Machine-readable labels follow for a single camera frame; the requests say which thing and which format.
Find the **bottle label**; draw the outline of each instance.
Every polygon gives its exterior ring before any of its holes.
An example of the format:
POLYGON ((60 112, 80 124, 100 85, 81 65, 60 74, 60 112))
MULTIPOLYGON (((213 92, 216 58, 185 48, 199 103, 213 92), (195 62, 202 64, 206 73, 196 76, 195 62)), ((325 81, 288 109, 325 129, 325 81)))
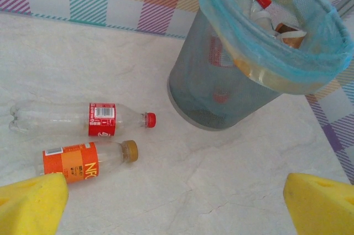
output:
POLYGON ((44 174, 62 173, 67 183, 96 177, 100 172, 93 142, 45 150, 42 157, 44 174))
POLYGON ((88 135, 112 137, 116 131, 116 105, 114 103, 90 103, 88 135))

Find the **red bottle cap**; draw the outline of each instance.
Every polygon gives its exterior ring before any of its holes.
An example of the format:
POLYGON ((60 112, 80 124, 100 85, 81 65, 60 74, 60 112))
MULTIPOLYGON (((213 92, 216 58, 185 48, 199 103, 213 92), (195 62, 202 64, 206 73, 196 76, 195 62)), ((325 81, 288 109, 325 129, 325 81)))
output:
POLYGON ((269 5, 272 3, 272 0, 256 0, 260 5, 261 7, 263 8, 267 8, 269 7, 269 5))
POLYGON ((145 117, 145 126, 147 128, 153 128, 156 125, 156 115, 153 112, 148 112, 145 117))

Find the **colorful plaid pattern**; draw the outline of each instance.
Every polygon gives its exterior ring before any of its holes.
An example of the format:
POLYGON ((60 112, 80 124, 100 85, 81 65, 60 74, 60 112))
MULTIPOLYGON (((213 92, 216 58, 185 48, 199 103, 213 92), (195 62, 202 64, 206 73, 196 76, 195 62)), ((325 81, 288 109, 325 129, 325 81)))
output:
MULTIPOLYGON (((334 0, 336 5, 341 0, 334 0)), ((0 10, 184 38, 198 0, 0 0, 0 10)), ((346 16, 354 20, 354 15, 346 16)), ((211 63, 221 65, 217 39, 211 63)), ((350 181, 354 184, 354 62, 324 89, 307 99, 350 181)))

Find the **bottle cap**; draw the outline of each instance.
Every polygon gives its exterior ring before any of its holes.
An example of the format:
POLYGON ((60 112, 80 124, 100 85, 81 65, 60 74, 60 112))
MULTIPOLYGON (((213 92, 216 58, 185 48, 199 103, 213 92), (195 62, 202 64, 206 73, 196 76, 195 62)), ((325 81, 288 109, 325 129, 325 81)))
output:
POLYGON ((272 0, 256 0, 260 5, 261 7, 263 8, 267 8, 269 7, 269 5, 272 3, 272 0))
POLYGON ((124 143, 126 144, 127 149, 128 149, 127 154, 129 155, 129 162, 137 161, 138 157, 139 157, 137 143, 135 143, 134 140, 127 140, 127 141, 124 141, 124 143))
POLYGON ((148 112, 145 115, 145 126, 147 128, 153 128, 156 125, 156 115, 153 112, 148 112))

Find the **orange bottle label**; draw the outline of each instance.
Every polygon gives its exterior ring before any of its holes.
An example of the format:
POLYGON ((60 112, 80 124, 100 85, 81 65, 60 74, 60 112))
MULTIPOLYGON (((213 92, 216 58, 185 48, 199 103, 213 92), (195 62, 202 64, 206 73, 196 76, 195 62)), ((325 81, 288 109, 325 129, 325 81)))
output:
POLYGON ((45 150, 42 156, 44 174, 62 173, 67 183, 96 177, 100 172, 93 142, 45 150))

